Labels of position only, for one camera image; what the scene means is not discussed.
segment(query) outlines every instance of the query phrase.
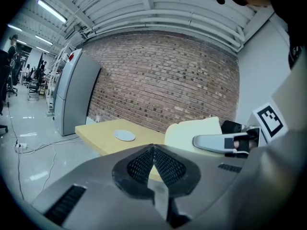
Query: white ceiling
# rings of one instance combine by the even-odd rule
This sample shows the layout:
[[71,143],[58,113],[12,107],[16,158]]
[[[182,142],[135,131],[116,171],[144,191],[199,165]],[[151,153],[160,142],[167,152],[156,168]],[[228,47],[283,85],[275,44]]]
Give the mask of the white ceiling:
[[[85,38],[134,30],[163,30],[185,33],[210,40],[234,52],[254,35],[273,14],[271,7],[257,9],[236,5],[226,0],[44,0],[68,20],[63,24],[27,0],[11,24],[32,46],[57,54],[70,41],[77,46]],[[75,27],[73,37],[64,35]],[[53,43],[37,39],[38,35]]]

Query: office chair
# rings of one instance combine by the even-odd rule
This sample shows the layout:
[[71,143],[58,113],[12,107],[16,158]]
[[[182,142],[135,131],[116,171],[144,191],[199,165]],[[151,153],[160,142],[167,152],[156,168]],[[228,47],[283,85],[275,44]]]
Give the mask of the office chair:
[[[2,115],[3,110],[3,91],[6,88],[6,80],[9,76],[11,71],[11,67],[8,63],[8,53],[0,50],[0,114]],[[4,128],[5,132],[7,133],[8,127],[6,125],[0,125],[0,128]]]
[[28,86],[28,101],[38,101],[39,100],[39,92],[42,85],[42,74],[37,74],[37,79],[29,82]]

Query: white plate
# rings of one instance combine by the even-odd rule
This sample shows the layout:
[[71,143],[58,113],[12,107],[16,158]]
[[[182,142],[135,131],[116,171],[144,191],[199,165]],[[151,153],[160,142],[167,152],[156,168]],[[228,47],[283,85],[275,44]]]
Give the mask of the white plate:
[[120,139],[123,141],[135,140],[135,135],[127,130],[118,129],[118,130],[115,130],[113,134],[117,139]]

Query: white wall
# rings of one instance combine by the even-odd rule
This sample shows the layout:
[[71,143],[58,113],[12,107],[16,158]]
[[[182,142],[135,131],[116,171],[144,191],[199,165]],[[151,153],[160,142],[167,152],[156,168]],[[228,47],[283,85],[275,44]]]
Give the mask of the white wall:
[[51,69],[51,64],[52,64],[52,62],[53,62],[54,57],[53,57],[53,56],[50,56],[50,55],[44,55],[43,58],[44,58],[44,61],[47,62],[45,68],[46,68],[46,69]]
[[246,124],[251,112],[270,100],[290,74],[289,46],[268,21],[238,53],[240,97],[236,122]]
[[27,66],[28,64],[30,64],[30,70],[31,68],[34,68],[34,67],[37,68],[41,55],[42,55],[42,51],[32,48],[31,53],[25,65]]
[[291,75],[272,96],[289,129],[307,127],[307,51],[303,50]]
[[2,50],[8,52],[10,47],[11,47],[11,41],[10,41],[10,39],[7,39],[6,42],[3,45]]

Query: power strip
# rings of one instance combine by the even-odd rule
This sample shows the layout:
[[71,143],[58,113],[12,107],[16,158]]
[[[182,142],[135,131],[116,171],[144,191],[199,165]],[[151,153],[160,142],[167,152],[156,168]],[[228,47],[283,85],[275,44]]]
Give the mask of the power strip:
[[26,149],[27,143],[17,143],[17,144],[15,144],[14,148]]

